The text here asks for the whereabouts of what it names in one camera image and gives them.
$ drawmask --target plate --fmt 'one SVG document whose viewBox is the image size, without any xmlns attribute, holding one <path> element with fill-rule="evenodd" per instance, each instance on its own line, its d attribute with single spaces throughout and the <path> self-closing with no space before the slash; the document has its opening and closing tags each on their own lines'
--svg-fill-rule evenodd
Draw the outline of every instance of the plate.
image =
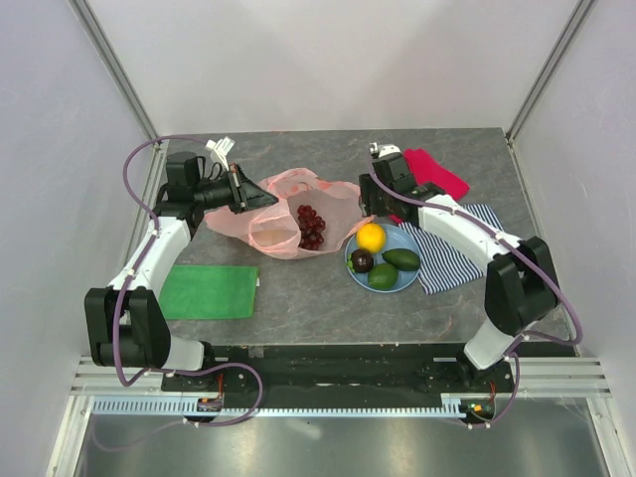
<svg viewBox="0 0 636 477">
<path fill-rule="evenodd" d="M 380 263 L 386 263 L 382 258 L 382 254 L 387 250 L 393 250 L 394 248 L 407 248 L 411 251 L 414 251 L 419 255 L 419 259 L 421 260 L 421 254 L 419 253 L 419 249 L 417 248 L 417 243 L 413 237 L 407 234 L 405 231 L 396 226 L 388 226 L 385 224 L 379 224 L 387 234 L 387 243 L 380 252 L 374 253 L 374 266 L 379 265 Z M 415 279 L 417 278 L 417 270 L 416 271 L 399 271 L 397 275 L 397 282 L 390 288 L 389 290 L 377 290 L 369 286 L 369 274 L 368 273 L 354 273 L 351 268 L 347 266 L 347 257 L 350 253 L 353 253 L 356 249 L 358 249 L 358 242 L 356 241 L 356 236 L 353 235 L 349 238 L 347 242 L 347 248 L 345 248 L 345 266 L 349 271 L 349 274 L 353 276 L 354 280 L 356 280 L 360 285 L 364 286 L 368 290 L 375 291 L 376 293 L 395 293 L 396 291 L 403 290 L 411 285 Z"/>
</svg>

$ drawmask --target green avocado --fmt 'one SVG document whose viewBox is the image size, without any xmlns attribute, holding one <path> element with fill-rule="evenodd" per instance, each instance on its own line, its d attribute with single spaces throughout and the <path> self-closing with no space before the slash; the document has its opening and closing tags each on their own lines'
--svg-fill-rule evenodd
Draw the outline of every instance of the green avocado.
<svg viewBox="0 0 636 477">
<path fill-rule="evenodd" d="M 401 271 L 416 271 L 419 269 L 419 255 L 408 248 L 394 248 L 382 254 L 386 263 L 390 263 Z"/>
<path fill-rule="evenodd" d="M 390 263 L 381 263 L 369 272 L 368 279 L 372 288 L 389 290 L 398 281 L 398 269 Z"/>
</svg>

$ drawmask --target reflective metal surface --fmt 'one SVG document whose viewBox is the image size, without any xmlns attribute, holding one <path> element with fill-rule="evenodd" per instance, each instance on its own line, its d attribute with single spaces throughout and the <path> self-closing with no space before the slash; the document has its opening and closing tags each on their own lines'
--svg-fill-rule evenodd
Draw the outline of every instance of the reflective metal surface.
<svg viewBox="0 0 636 477">
<path fill-rule="evenodd" d="M 174 417 L 93 416 L 121 445 Z M 111 476 L 606 476 L 584 401 L 515 402 L 492 429 L 436 419 L 263 417 L 227 428 L 178 425 L 130 450 L 89 442 L 86 473 Z"/>
</svg>

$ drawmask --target blue and white striped towel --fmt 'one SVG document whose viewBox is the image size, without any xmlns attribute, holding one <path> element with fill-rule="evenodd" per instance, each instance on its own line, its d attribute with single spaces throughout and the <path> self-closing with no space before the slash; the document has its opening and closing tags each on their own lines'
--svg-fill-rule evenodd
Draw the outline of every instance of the blue and white striped towel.
<svg viewBox="0 0 636 477">
<path fill-rule="evenodd" d="M 469 204 L 462 207 L 486 224 L 497 229 L 502 228 L 490 206 Z M 407 222 L 399 224 L 399 227 L 417 242 L 421 255 L 421 267 L 417 279 L 427 295 L 450 290 L 484 276 L 483 272 L 463 253 L 441 238 L 424 232 L 419 227 L 414 227 Z"/>
</svg>

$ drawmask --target orange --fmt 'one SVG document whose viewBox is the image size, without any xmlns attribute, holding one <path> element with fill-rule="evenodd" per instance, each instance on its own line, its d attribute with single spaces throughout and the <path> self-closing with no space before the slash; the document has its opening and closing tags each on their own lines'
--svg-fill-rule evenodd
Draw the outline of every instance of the orange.
<svg viewBox="0 0 636 477">
<path fill-rule="evenodd" d="M 387 243 L 387 234 L 378 224 L 366 224 L 356 234 L 358 248 L 378 253 Z"/>
</svg>

